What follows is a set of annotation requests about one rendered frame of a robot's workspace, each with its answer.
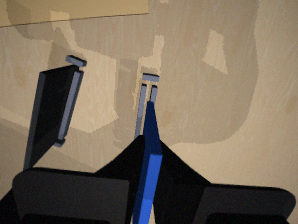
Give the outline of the tan slotted board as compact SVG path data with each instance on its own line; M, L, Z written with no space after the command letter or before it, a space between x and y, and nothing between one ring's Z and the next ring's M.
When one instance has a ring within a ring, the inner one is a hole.
M0 0L0 27L142 14L148 0Z

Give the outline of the blue notched board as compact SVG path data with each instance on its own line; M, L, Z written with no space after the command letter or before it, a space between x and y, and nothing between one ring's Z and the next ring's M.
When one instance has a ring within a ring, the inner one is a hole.
M145 150L132 213L132 224L149 223L163 157L154 102L152 101L147 101L142 135L145 135Z

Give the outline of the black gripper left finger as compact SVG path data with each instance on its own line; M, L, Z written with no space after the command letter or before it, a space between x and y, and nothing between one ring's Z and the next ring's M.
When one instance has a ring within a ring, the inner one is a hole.
M32 167L12 188L20 220L27 213L130 224L145 150L145 135L92 172Z

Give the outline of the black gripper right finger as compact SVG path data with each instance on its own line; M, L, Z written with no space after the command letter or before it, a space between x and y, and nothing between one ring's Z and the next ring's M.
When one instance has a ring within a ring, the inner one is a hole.
M211 213L288 219L295 207L296 197L283 188L213 184L160 143L163 157L153 200L155 224L205 224Z

